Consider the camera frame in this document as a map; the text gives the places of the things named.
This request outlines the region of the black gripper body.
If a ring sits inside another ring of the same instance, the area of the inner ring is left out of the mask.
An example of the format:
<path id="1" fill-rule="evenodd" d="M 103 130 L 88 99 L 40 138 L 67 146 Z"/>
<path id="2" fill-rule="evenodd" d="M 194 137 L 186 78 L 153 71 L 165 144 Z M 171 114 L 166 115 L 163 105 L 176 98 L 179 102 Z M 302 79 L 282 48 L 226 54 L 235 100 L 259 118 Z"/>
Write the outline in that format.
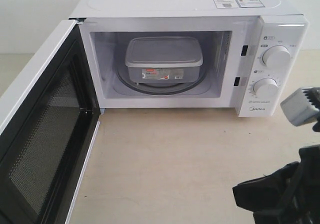
<path id="1" fill-rule="evenodd" d="M 300 161 L 232 188 L 238 207 L 251 211 L 256 224 L 320 222 L 320 147 L 300 148 Z"/>

